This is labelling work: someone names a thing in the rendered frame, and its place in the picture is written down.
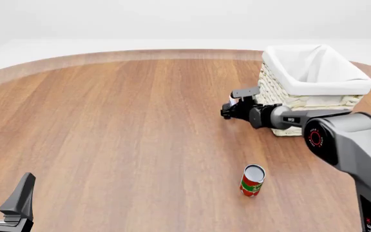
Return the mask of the small flat plate on stalk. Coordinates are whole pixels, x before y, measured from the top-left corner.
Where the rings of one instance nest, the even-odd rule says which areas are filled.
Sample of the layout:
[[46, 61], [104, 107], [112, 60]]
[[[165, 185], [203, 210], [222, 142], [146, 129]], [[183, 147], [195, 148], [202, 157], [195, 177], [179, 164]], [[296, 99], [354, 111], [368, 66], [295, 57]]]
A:
[[254, 86], [252, 88], [233, 90], [230, 94], [230, 98], [238, 99], [238, 98], [252, 97], [259, 93], [260, 93], [260, 87]]

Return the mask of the white cloth basket liner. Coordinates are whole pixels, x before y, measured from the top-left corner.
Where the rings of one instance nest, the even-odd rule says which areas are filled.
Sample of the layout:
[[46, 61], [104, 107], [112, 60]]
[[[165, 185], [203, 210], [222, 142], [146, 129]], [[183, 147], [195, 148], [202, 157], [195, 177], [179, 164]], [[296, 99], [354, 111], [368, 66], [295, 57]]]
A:
[[371, 90], [371, 78], [325, 44], [268, 46], [262, 59], [291, 95], [366, 95]]

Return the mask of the red and green printed tin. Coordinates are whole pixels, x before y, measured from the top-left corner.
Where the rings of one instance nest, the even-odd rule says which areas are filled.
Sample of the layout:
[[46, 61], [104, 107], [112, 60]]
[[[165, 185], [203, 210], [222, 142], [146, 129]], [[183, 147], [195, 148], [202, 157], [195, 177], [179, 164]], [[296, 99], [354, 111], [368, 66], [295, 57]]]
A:
[[257, 164], [246, 166], [240, 181], [240, 191], [246, 197], [255, 197], [262, 188], [265, 176], [265, 170], [261, 166]]

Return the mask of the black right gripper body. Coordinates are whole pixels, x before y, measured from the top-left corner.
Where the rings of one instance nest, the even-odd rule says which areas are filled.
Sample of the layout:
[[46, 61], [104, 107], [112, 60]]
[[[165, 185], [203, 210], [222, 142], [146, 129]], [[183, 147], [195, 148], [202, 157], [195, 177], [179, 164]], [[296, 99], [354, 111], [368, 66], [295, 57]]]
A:
[[223, 104], [220, 110], [220, 115], [224, 119], [241, 119], [249, 120], [249, 112], [252, 109], [251, 103], [245, 103], [239, 100], [236, 104], [231, 104], [230, 102]]

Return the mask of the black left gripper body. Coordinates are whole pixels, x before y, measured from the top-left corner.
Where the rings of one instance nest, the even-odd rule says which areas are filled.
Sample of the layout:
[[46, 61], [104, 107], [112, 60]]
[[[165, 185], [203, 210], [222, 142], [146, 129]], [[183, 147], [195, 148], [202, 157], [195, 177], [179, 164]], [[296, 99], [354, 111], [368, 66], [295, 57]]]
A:
[[31, 232], [33, 218], [20, 218], [18, 222], [0, 220], [0, 232]]

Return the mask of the pale woven wicker basket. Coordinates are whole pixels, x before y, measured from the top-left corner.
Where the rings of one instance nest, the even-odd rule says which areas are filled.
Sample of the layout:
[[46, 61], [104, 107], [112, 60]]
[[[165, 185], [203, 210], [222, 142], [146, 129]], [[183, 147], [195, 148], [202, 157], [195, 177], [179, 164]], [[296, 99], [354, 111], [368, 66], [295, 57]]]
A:
[[365, 95], [298, 96], [288, 94], [262, 61], [256, 100], [260, 104], [282, 104], [294, 111], [352, 110]]

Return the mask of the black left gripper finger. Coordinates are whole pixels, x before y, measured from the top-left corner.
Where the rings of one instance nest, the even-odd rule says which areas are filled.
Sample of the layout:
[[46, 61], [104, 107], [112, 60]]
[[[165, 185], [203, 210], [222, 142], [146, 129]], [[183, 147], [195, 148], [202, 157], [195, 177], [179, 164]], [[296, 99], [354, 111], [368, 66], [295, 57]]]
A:
[[0, 206], [4, 222], [19, 222], [25, 218], [33, 220], [33, 189], [36, 177], [25, 173], [8, 199]]

